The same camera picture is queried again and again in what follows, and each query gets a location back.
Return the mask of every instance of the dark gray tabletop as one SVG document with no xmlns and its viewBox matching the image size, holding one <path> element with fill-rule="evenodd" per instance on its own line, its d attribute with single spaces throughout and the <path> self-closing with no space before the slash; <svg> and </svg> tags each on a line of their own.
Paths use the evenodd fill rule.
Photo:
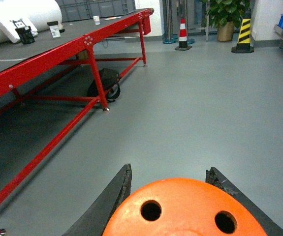
<svg viewBox="0 0 283 236">
<path fill-rule="evenodd" d="M 110 25 L 116 21 L 120 21 L 142 10 L 143 9 L 138 9 L 133 13 L 113 20 L 106 21 L 105 18 L 101 18 L 100 25 L 95 25 L 92 19 L 77 22 L 65 22 L 63 23 L 65 32 L 63 32 L 61 37 L 58 38 L 53 38 L 50 31 L 47 30 L 40 32 L 38 36 L 35 37 L 35 42 L 32 44 L 13 44 L 11 42 L 2 43 L 0 44 L 0 72 L 24 61 L 25 59 L 54 49 L 89 32 L 99 30 L 104 26 Z"/>
</svg>

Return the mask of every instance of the red metal table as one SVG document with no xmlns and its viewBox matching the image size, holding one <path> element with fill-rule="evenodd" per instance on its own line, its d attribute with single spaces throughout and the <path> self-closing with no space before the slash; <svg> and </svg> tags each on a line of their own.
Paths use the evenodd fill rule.
<svg viewBox="0 0 283 236">
<path fill-rule="evenodd" d="M 72 128 L 89 112 L 90 109 L 94 107 L 96 103 L 100 102 L 104 111 L 107 112 L 109 110 L 107 107 L 107 100 L 105 98 L 106 92 L 103 91 L 98 72 L 97 61 L 132 61 L 130 65 L 121 72 L 121 77 L 125 76 L 140 60 L 146 64 L 143 35 L 151 32 L 150 15 L 153 14 L 153 11 L 154 10 L 151 8 L 138 9 L 135 12 L 122 16 L 119 19 L 109 21 L 101 20 L 101 24 L 99 26 L 96 26 L 93 20 L 73 22 L 71 25 L 66 25 L 66 32 L 62 34 L 61 38 L 58 38 L 55 41 L 50 38 L 50 33 L 44 32 L 40 33 L 35 39 L 36 42 L 30 45 L 3 44 L 0 46 L 0 96 L 8 92 L 12 92 L 16 96 L 16 99 L 13 102 L 0 109 L 0 114 L 25 99 L 87 102 L 87 105 L 81 110 L 81 112 L 78 113 L 77 116 L 69 122 L 68 125 L 54 139 L 52 139 L 29 164 L 0 191 L 0 204 L 16 187 L 19 186 L 19 184 L 38 166 L 46 155 L 66 136 L 70 130 L 72 130 Z M 94 45 L 96 43 L 111 37 L 114 34 L 131 32 L 138 32 L 140 35 L 142 49 L 141 57 L 95 59 Z M 10 55 L 11 50 L 13 53 L 19 54 L 20 56 L 16 59 L 4 59 L 4 56 L 1 58 L 2 55 Z M 82 51 L 87 52 L 87 59 L 70 59 Z M 33 95 L 36 91 L 58 80 L 62 77 L 62 75 L 82 64 L 89 64 L 92 68 L 94 80 L 99 92 L 97 97 Z M 19 94 L 17 87 L 56 65 L 69 65 L 69 67 L 28 93 Z"/>
</svg>

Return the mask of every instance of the table foot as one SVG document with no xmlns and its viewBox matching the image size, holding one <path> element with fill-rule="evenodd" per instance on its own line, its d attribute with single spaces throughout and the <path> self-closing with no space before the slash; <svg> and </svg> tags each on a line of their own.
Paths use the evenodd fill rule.
<svg viewBox="0 0 283 236">
<path fill-rule="evenodd" d="M 5 235 L 6 235 L 5 229 L 0 229 L 0 236 L 5 236 Z"/>
<path fill-rule="evenodd" d="M 109 111 L 110 111 L 110 109 L 108 107 L 103 108 L 103 112 L 107 113 Z"/>
</svg>

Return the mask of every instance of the white cup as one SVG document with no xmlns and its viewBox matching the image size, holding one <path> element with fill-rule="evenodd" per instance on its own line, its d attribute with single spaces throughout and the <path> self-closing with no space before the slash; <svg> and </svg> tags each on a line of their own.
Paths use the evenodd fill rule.
<svg viewBox="0 0 283 236">
<path fill-rule="evenodd" d="M 100 16 L 93 16 L 93 20 L 96 25 L 100 24 Z"/>
</svg>

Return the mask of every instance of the table leg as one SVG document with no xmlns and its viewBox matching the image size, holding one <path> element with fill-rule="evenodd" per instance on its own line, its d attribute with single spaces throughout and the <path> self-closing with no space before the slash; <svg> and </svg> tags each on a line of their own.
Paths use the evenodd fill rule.
<svg viewBox="0 0 283 236">
<path fill-rule="evenodd" d="M 144 66 L 147 66 L 147 58 L 146 58 L 146 50 L 145 50 L 145 40 L 144 40 L 144 37 L 143 37 L 142 23 L 140 21 L 138 22 L 138 26 L 139 26 L 139 34 L 140 34 L 142 60 L 143 60 Z"/>
<path fill-rule="evenodd" d="M 103 106 L 103 111 L 104 112 L 108 112 L 110 109 L 107 107 L 107 100 L 105 97 L 105 93 L 104 93 L 104 89 L 103 89 L 103 85 L 101 82 L 101 77 L 100 74 L 98 72 L 98 66 L 94 57 L 94 52 L 93 52 L 93 48 L 87 49 L 88 52 L 88 56 L 89 56 L 89 61 L 90 61 L 90 65 L 91 65 L 91 69 L 93 72 L 93 76 L 94 76 L 94 80 L 97 86 L 97 90 L 98 90 L 98 94 L 99 94 L 99 100 L 100 103 Z"/>
</svg>

